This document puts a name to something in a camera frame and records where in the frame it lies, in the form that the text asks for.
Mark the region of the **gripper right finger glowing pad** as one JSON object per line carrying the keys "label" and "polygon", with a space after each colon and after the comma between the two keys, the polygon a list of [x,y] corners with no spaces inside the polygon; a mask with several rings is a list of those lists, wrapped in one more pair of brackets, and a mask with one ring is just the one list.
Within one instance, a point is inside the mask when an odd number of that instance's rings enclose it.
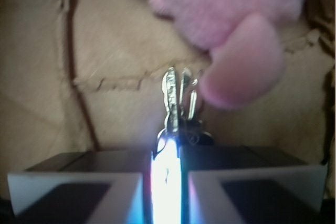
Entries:
{"label": "gripper right finger glowing pad", "polygon": [[272,147],[181,148],[182,223],[327,223],[327,169]]}

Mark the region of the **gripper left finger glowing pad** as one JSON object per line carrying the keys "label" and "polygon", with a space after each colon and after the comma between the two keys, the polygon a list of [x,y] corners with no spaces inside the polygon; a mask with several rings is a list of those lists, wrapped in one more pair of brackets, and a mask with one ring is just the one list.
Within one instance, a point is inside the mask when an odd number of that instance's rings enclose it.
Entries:
{"label": "gripper left finger glowing pad", "polygon": [[16,223],[151,223],[150,151],[58,154],[7,176]]}

